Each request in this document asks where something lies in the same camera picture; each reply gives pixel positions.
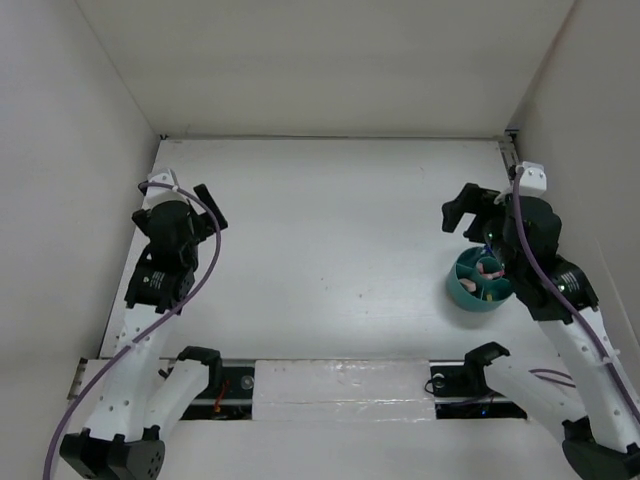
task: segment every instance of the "white wall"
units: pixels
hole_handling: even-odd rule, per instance
[[[502,134],[573,0],[79,0],[157,132]]]
[[[73,0],[0,3],[0,476],[41,475],[157,140]]]
[[[527,106],[519,147],[548,169],[561,250],[585,267],[640,386],[638,18],[636,0],[578,2]]]

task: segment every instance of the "white cable clip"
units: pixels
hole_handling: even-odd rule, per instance
[[[598,365],[605,366],[605,365],[609,365],[609,364],[613,363],[613,358],[611,358],[611,357],[617,358],[618,355],[620,355],[620,350],[615,349],[612,353],[613,353],[613,355],[602,357],[602,360],[600,361],[600,363]]]
[[[132,338],[128,338],[127,340],[120,339],[119,346],[121,347],[121,350],[126,347],[129,347],[129,350],[135,350],[138,345],[139,345],[138,343],[133,343]]]
[[[516,167],[518,172],[524,170],[520,179],[520,195],[525,197],[541,197],[547,191],[547,175],[544,173],[544,166],[538,163],[522,162]],[[513,193],[513,186],[509,185],[493,203],[496,205],[504,201],[507,195]]]

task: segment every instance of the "white bracket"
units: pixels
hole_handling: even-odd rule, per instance
[[[520,180],[520,195],[525,197],[541,197],[547,191],[547,175],[544,173],[544,166],[538,163],[522,162],[516,167],[524,170]],[[504,198],[513,193],[513,185],[509,185],[494,200],[495,204],[504,201]]]
[[[176,173],[170,168],[162,168],[160,170],[156,170],[147,176],[148,182],[153,183],[165,183],[167,185],[173,185],[174,187],[179,187],[178,178],[176,177]],[[180,195],[178,192],[174,192],[173,190],[167,190],[166,188],[158,188],[158,187],[149,187],[147,189],[147,193],[144,197],[145,202],[149,208],[153,208],[156,205],[159,205],[163,202],[168,201],[179,201],[187,203],[187,200]]]

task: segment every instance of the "pink object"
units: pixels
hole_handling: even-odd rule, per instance
[[[504,270],[500,270],[499,272],[494,273],[484,273],[484,265],[481,262],[476,263],[476,268],[478,269],[478,272],[480,272],[480,275],[488,280],[493,280],[504,276]]]
[[[469,293],[473,293],[478,289],[476,283],[472,280],[469,280],[468,278],[461,278],[460,285],[462,285]]]

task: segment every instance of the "black mount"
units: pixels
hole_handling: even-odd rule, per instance
[[[222,357],[218,350],[203,347],[187,347],[180,352],[177,360],[194,360],[209,367],[209,384],[204,392],[217,392],[220,390],[224,375],[222,372]]]
[[[564,456],[583,480],[629,480],[640,474],[640,449],[633,443],[626,453],[616,452],[595,443],[589,418],[566,421]]]
[[[431,379],[436,397],[481,397],[492,390],[484,378],[484,367],[499,357],[508,357],[509,350],[496,342],[474,348],[464,356],[463,365],[433,365]]]
[[[60,456],[82,478],[99,480],[152,480],[164,462],[165,447],[158,427],[145,429],[142,440],[125,443],[122,435],[113,440],[91,438],[91,430],[67,434]]]
[[[505,278],[536,321],[573,321],[571,313],[541,283],[527,260],[516,230],[512,196],[494,204],[499,192],[467,183],[451,202],[442,205],[442,230],[453,232],[465,213],[475,215],[464,237],[489,246],[502,263]],[[562,221],[539,198],[521,197],[527,241],[544,272],[578,310],[595,308],[598,298],[585,273],[556,252]]]

